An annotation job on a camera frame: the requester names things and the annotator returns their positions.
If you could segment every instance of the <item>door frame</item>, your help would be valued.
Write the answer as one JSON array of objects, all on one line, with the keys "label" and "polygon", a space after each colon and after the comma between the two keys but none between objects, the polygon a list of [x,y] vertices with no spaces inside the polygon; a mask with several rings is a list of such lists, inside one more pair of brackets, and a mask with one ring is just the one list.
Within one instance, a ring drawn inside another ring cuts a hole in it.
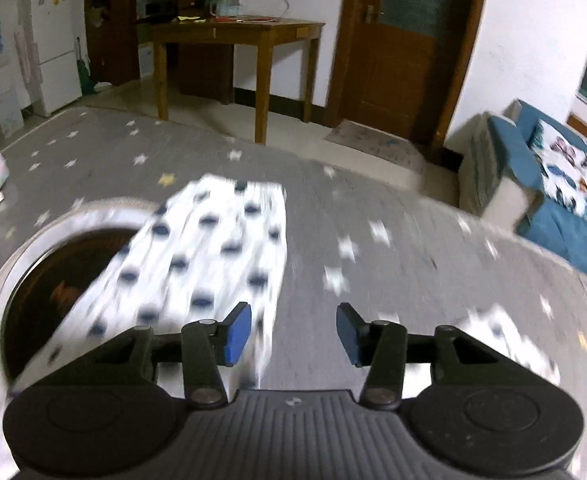
[{"label": "door frame", "polygon": [[[449,86],[445,105],[440,114],[438,127],[431,142],[432,148],[440,148],[445,142],[455,106],[462,92],[462,84],[464,83],[465,75],[467,75],[471,53],[476,42],[478,28],[480,27],[484,2],[485,0],[471,0],[471,8],[469,9],[469,15],[465,25],[460,55],[455,64],[451,85]],[[334,55],[334,65],[331,71],[329,96],[327,98],[324,117],[325,125],[330,128],[335,128],[342,120],[342,117],[340,117],[340,106],[347,81],[353,30],[356,23],[362,19],[364,11],[364,9],[359,9],[358,7],[358,0],[343,0],[336,41],[336,53]]]}]

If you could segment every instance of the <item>door handle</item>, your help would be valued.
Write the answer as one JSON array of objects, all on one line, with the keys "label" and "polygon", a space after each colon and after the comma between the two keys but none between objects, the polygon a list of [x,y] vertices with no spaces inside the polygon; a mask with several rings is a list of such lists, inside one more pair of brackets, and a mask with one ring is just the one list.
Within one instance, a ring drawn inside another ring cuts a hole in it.
[{"label": "door handle", "polygon": [[375,8],[372,5],[367,6],[367,13],[365,14],[365,23],[367,25],[372,25],[373,23],[378,22],[378,18],[383,16],[384,12],[376,12]]}]

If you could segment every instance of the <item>white refrigerator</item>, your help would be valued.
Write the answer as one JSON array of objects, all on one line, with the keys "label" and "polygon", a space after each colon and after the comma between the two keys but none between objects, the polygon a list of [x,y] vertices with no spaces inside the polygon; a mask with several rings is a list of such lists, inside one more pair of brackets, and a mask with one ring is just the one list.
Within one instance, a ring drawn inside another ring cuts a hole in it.
[{"label": "white refrigerator", "polygon": [[25,83],[34,111],[48,117],[82,95],[71,0],[24,0],[21,10],[30,64]]}]

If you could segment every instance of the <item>ribbed gray panel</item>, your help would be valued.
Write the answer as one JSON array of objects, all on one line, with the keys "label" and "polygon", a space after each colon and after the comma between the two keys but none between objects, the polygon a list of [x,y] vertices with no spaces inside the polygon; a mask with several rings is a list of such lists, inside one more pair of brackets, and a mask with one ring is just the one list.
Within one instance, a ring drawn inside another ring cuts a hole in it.
[{"label": "ribbed gray panel", "polygon": [[[20,473],[16,479],[45,479]],[[228,408],[190,416],[163,453],[113,480],[461,480],[390,413],[348,392],[245,391]],[[555,472],[536,480],[568,480]]]}]

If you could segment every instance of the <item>refrigerator door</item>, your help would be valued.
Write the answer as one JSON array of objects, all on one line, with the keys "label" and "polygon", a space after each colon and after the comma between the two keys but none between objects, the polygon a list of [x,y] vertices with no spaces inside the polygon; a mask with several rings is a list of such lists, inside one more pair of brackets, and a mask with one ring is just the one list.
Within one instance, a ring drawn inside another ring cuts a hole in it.
[{"label": "refrigerator door", "polygon": [[49,116],[58,108],[82,96],[76,54],[71,51],[39,66],[42,101],[34,104],[40,115]]},{"label": "refrigerator door", "polygon": [[31,21],[36,63],[74,49],[71,0],[31,0]]}]

